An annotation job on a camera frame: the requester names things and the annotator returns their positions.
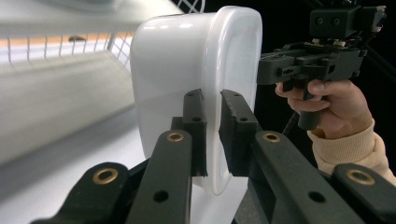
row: black metal bracket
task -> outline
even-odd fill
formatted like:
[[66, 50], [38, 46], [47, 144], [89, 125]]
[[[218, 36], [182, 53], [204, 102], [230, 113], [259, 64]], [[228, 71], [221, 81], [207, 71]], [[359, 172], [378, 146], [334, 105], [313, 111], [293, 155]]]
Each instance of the black metal bracket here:
[[[396, 222], [396, 188], [383, 177], [344, 164], [324, 178], [286, 136], [262, 131], [241, 94], [221, 95], [219, 135], [227, 164], [234, 176], [248, 177], [262, 223]], [[190, 223], [193, 155], [203, 146], [194, 146], [193, 137], [205, 139], [203, 112], [200, 91], [187, 93], [183, 118], [174, 118], [172, 129], [159, 136], [150, 159], [130, 171], [111, 162], [92, 167], [58, 214], [33, 224]]]

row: brass insert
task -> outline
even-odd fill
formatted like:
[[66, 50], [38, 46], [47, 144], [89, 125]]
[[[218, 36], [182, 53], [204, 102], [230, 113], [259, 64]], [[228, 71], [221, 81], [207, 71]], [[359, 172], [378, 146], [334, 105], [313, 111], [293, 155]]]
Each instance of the brass insert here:
[[264, 138], [265, 141], [272, 142], [272, 143], [280, 142], [280, 137], [274, 133], [265, 133], [262, 138]]
[[119, 172], [116, 169], [104, 168], [93, 175], [92, 181], [97, 185], [105, 185], [115, 180], [118, 175]]
[[375, 184], [375, 180], [373, 177], [361, 170], [348, 170], [346, 172], [346, 176], [349, 179], [356, 181], [362, 185], [373, 185]]
[[183, 138], [184, 135], [181, 133], [169, 133], [168, 136], [166, 136], [169, 142], [180, 142]]

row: black handle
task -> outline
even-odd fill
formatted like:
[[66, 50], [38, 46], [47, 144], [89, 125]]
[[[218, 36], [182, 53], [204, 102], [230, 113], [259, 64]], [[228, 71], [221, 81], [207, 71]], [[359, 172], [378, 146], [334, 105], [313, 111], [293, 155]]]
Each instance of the black handle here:
[[298, 126], [304, 130], [315, 130], [320, 119], [320, 111], [301, 112]]

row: white plastic casing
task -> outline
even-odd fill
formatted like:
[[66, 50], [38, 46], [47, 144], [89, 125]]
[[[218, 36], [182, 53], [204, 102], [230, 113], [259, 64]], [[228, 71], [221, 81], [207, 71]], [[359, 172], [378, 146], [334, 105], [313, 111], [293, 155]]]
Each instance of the white plastic casing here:
[[253, 110], [262, 47], [262, 18], [246, 7], [217, 13], [157, 17], [137, 29], [131, 69], [138, 125], [145, 156], [158, 137], [183, 114], [183, 97], [204, 96], [207, 177], [194, 179], [206, 192], [221, 194], [231, 175], [219, 140], [223, 89], [241, 93]]

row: black background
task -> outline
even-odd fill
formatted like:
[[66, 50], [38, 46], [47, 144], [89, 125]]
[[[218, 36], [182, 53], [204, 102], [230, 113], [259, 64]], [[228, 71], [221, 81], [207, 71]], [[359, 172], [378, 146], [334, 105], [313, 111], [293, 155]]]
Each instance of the black background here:
[[[224, 6], [251, 7], [262, 15], [262, 52], [272, 52], [285, 44], [311, 40], [309, 35], [309, 13], [312, 7], [307, 0], [209, 0], [205, 12], [216, 12]], [[396, 10], [394, 1], [361, 1], [363, 7], [387, 6], [387, 19], [382, 31], [369, 46], [381, 58], [396, 65]], [[366, 57], [361, 66], [361, 75], [351, 79], [361, 88], [375, 119], [375, 131], [382, 136], [387, 148], [390, 169], [396, 173], [396, 75], [384, 72], [374, 61]], [[286, 99], [275, 95], [275, 86], [258, 86], [255, 115], [264, 130], [282, 132], [292, 111]], [[297, 126], [290, 133], [290, 140], [316, 165], [311, 142]]]

